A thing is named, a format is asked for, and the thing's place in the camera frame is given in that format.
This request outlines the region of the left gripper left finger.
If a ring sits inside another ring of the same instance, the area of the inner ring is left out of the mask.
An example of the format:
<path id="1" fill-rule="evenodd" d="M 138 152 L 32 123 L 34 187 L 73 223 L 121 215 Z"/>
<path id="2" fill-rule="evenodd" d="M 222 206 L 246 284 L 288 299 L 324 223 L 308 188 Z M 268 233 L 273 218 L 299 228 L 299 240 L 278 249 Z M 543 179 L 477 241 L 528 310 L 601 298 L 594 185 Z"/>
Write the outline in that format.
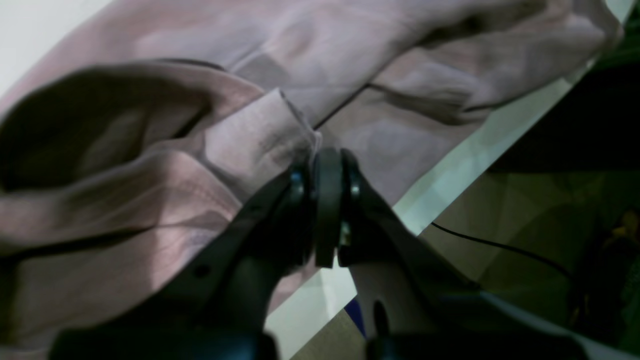
<path id="1" fill-rule="evenodd" d="M 65 330 L 51 360 L 276 360 L 264 327 L 275 288 L 314 249 L 320 155 L 261 187 L 216 239 L 134 309 Z"/>

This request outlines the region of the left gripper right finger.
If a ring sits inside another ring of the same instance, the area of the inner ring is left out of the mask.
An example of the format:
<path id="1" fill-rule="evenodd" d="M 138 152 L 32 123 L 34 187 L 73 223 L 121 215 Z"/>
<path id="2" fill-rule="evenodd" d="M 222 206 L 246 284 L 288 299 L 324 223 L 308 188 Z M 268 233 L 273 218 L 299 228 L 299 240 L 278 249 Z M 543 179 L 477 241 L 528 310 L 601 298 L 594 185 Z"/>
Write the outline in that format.
<path id="1" fill-rule="evenodd" d="M 327 255 L 355 284 L 368 360 L 633 360 L 483 291 L 412 234 L 361 173 L 327 150 Z"/>

